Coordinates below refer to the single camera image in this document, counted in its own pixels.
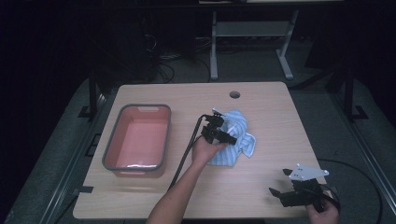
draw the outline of blue and white towel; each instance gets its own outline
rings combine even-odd
[[[224,123],[220,127],[221,130],[235,137],[236,144],[234,146],[230,144],[219,151],[208,164],[234,166],[241,153],[248,158],[253,155],[256,138],[250,133],[247,133],[248,122],[238,109],[231,110],[222,117],[224,118]]]

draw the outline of storage container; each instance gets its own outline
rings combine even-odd
[[[106,146],[103,165],[117,176],[161,176],[170,124],[168,105],[124,106]]]

